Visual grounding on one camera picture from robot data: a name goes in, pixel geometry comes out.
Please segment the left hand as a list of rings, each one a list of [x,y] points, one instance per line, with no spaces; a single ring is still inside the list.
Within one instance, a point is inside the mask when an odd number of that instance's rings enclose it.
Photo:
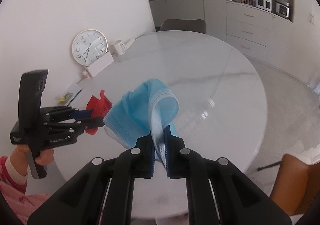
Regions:
[[[27,168],[26,153],[31,152],[29,146],[18,145],[10,156],[10,161],[16,169]],[[54,160],[54,150],[46,149],[40,152],[39,157],[36,158],[36,163],[39,165],[47,165]]]

